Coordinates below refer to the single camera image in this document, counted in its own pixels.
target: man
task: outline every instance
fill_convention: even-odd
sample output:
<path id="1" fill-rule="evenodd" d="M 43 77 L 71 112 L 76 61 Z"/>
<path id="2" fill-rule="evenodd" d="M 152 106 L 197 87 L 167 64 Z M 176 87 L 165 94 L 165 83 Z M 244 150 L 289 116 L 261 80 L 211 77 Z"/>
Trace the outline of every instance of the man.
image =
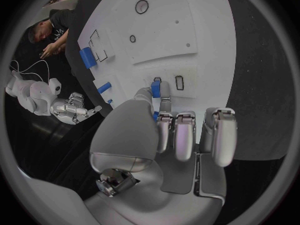
<path id="1" fill-rule="evenodd" d="M 28 39 L 31 43 L 34 44 L 46 38 L 53 41 L 43 49 L 41 59 L 65 50 L 69 27 L 73 18 L 73 10 L 63 9 L 50 16 L 50 19 L 37 22 L 29 29 Z"/>

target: black floor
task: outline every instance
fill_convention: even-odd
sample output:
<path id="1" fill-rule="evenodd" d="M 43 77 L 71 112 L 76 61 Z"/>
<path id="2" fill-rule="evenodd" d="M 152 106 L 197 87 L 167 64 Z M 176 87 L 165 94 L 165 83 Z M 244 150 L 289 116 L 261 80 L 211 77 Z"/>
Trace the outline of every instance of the black floor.
<path id="1" fill-rule="evenodd" d="M 236 111 L 239 145 L 235 160 L 225 168 L 227 198 L 216 225 L 225 225 L 242 214 L 272 182 L 289 144 L 295 109 L 291 74 L 275 34 L 247 0 L 229 0 L 229 3 L 236 28 L 237 57 L 227 106 Z M 38 54 L 45 45 L 35 46 L 24 40 L 14 58 L 25 69 L 38 61 Z M 65 56 L 46 60 L 50 77 L 62 83 L 59 97 L 68 98 L 74 91 L 85 94 L 71 75 Z M 47 78 L 43 63 L 31 72 Z M 26 79 L 37 78 L 28 75 Z M 86 107 L 93 107 L 88 98 Z M 88 152 L 93 134 L 103 120 L 100 114 L 76 126 L 67 125 L 53 116 L 36 116 L 7 95 L 5 115 L 12 149 L 26 173 L 71 188 L 82 199 L 98 191 L 95 184 L 98 175 L 90 167 Z M 294 191 L 277 210 L 277 215 L 293 215 L 292 209 L 283 213 L 282 208 L 295 201 L 292 194 Z M 274 220 L 276 217 L 272 216 L 268 224 Z"/>

